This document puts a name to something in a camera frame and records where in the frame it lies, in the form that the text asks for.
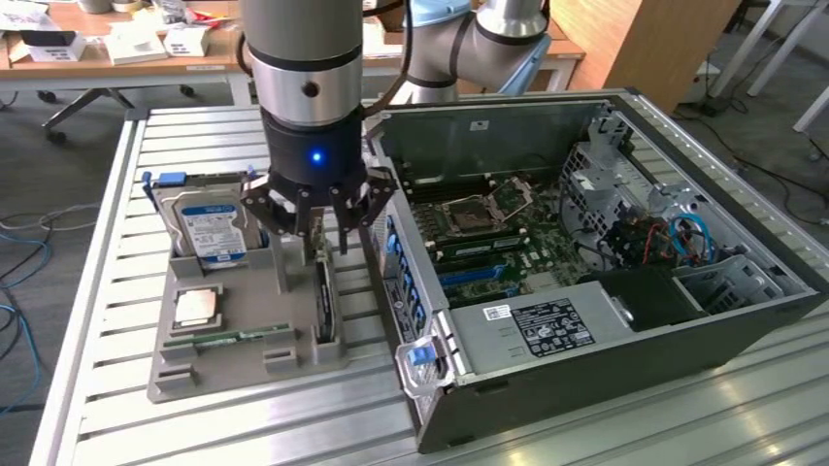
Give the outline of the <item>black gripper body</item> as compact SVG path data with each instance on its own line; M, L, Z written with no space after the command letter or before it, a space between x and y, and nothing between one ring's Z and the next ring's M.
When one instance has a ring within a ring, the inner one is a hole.
M348 115L323 126L288 125L272 115L263 115L261 122L272 189L280 195L295 195L304 187L312 195L327 195L337 186L355 195L367 179L361 116Z

